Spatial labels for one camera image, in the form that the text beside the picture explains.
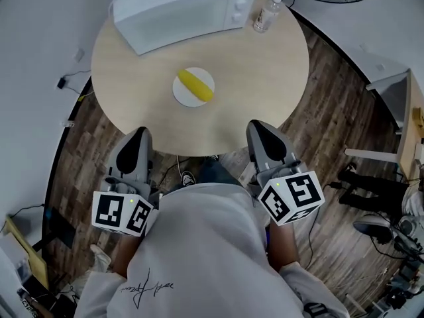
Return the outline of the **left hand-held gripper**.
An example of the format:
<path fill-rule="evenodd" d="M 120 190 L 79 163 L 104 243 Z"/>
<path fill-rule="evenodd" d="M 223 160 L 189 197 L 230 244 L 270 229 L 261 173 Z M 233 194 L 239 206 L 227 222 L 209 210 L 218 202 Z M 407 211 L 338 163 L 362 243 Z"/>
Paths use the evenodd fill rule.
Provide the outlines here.
<path fill-rule="evenodd" d="M 108 176 L 102 179 L 100 190 L 93 192 L 94 227 L 133 237 L 149 232 L 159 214 L 158 204 L 149 201 L 152 156 L 152 135 L 146 127 L 133 130 L 117 143 L 107 162 Z"/>

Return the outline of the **person's left forearm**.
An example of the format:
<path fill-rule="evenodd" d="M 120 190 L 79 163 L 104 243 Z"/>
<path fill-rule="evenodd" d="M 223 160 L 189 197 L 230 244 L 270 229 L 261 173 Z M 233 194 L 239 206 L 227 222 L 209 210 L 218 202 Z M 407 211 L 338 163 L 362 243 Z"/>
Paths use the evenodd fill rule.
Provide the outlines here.
<path fill-rule="evenodd" d="M 123 278 L 127 278 L 127 269 L 142 241 L 142 237 L 123 236 L 117 245 L 117 255 L 113 264 L 113 271 Z"/>

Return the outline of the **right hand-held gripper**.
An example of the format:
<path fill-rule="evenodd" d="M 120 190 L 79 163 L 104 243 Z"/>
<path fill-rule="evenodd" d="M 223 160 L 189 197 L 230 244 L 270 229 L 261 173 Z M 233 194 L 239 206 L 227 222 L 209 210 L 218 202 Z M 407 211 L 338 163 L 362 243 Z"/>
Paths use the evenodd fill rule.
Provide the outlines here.
<path fill-rule="evenodd" d="M 246 128 L 250 161 L 258 171 L 257 200 L 278 226 L 307 217 L 325 202 L 317 175 L 308 170 L 280 130 L 251 120 Z"/>

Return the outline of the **person's white shirt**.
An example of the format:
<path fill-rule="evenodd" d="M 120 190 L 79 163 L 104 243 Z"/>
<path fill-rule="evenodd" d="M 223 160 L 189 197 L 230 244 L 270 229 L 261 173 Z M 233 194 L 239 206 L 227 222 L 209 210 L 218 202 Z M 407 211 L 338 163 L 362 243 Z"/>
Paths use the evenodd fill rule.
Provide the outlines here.
<path fill-rule="evenodd" d="M 173 191 L 161 199 L 127 278 L 92 273 L 75 318 L 350 318 L 299 262 L 271 267 L 265 230 L 243 187 Z"/>

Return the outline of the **black flat panel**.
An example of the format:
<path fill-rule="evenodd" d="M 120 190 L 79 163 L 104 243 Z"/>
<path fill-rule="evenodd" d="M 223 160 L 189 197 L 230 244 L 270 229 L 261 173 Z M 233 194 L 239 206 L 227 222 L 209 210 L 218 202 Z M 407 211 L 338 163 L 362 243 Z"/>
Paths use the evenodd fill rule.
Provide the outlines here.
<path fill-rule="evenodd" d="M 56 208 L 46 210 L 47 233 L 43 237 L 43 245 L 46 246 L 54 239 L 59 239 L 68 248 L 72 248 L 76 229 L 59 213 Z"/>

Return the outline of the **grey black equipment case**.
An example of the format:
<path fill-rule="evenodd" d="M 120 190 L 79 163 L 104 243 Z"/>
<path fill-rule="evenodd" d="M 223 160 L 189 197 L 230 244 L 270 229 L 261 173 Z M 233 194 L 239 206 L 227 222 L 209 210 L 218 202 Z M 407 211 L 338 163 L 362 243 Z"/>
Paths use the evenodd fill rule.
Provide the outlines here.
<path fill-rule="evenodd" d="M 392 223 L 378 213 L 361 217 L 353 226 L 358 232 L 377 239 L 379 244 L 393 241 L 402 251 L 424 255 L 424 217 L 406 215 Z"/>

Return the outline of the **yellow banana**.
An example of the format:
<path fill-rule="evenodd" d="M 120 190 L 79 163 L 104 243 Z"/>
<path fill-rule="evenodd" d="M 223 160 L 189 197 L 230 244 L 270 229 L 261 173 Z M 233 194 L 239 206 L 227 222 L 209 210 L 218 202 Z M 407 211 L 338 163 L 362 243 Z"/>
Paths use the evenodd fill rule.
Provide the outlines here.
<path fill-rule="evenodd" d="M 208 102 L 214 97 L 214 92 L 199 78 L 187 70 L 180 70 L 178 78 L 181 83 L 199 100 Z"/>

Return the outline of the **white microwave oven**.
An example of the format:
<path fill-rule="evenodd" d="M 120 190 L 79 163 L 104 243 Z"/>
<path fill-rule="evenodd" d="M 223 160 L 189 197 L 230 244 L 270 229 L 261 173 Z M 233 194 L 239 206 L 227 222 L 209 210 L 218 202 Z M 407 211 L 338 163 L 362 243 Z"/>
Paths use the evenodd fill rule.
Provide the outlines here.
<path fill-rule="evenodd" d="M 112 0 L 115 28 L 137 55 L 197 36 L 242 28 L 254 0 Z"/>

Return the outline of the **light wooden shelf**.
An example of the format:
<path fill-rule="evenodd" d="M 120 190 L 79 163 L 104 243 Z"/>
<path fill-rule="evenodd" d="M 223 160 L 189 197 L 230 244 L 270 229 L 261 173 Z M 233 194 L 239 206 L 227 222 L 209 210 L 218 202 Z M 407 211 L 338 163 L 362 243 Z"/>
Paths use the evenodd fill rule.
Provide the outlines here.
<path fill-rule="evenodd" d="M 8 233 L 11 233 L 23 249 L 28 254 L 29 266 L 32 275 L 47 289 L 49 290 L 48 283 L 48 268 L 45 260 L 41 255 L 35 251 L 35 249 L 28 243 L 23 234 L 19 231 L 16 224 L 14 224 L 11 216 L 5 217 L 5 229 Z"/>

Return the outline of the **labelled clear water bottle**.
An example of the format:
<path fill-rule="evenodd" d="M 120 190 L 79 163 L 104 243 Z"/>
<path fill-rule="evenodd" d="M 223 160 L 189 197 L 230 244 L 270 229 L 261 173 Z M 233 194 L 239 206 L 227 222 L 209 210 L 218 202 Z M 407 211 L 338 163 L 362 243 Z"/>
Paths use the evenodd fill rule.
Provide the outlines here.
<path fill-rule="evenodd" d="M 267 0 L 254 22 L 254 29 L 260 33 L 266 32 L 280 14 L 281 9 L 282 0 Z"/>

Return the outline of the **white round plate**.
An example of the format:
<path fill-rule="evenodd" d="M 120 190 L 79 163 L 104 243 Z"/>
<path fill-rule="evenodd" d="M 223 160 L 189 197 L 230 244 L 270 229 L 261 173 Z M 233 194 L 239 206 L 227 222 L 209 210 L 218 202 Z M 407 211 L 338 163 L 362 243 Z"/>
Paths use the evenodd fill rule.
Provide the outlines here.
<path fill-rule="evenodd" d="M 215 92 L 215 82 L 212 75 L 202 68 L 190 67 L 186 69 L 193 74 L 196 78 L 202 81 L 211 91 Z M 179 79 L 175 77 L 172 84 L 172 92 L 175 99 L 186 107 L 200 107 L 206 104 L 206 101 L 200 100 L 195 96 Z"/>

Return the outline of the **person's right forearm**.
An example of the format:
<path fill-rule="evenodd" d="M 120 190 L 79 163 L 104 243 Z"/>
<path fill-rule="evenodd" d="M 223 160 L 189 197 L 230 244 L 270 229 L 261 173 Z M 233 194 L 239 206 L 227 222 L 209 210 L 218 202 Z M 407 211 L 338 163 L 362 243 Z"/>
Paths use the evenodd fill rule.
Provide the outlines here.
<path fill-rule="evenodd" d="M 270 223 L 270 241 L 268 245 L 268 261 L 275 271 L 293 262 L 299 262 L 299 254 L 295 241 L 293 224 L 278 226 Z"/>

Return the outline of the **white framed wooden desk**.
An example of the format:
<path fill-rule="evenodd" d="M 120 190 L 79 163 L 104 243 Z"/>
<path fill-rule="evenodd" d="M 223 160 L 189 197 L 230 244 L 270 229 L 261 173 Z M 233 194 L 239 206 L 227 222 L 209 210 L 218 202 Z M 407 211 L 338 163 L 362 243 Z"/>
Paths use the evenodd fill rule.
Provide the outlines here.
<path fill-rule="evenodd" d="M 424 157 L 417 158 L 416 152 L 424 153 L 424 93 L 411 70 L 402 74 L 377 80 L 367 88 L 386 87 L 399 81 L 406 82 L 405 114 L 401 138 L 396 153 L 347 148 L 344 153 L 355 158 L 365 158 L 396 163 L 406 180 L 417 180 Z"/>

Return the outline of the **person's grey trousers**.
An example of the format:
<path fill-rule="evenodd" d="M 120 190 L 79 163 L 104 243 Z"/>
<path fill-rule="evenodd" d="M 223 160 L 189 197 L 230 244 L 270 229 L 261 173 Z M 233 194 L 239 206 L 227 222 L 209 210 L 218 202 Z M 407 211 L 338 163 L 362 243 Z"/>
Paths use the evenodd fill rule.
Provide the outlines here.
<path fill-rule="evenodd" d="M 241 183 L 234 178 L 224 166 L 222 166 L 220 161 L 214 157 L 208 157 L 205 159 L 199 170 L 197 182 L 199 184 L 226 184 L 242 186 Z"/>

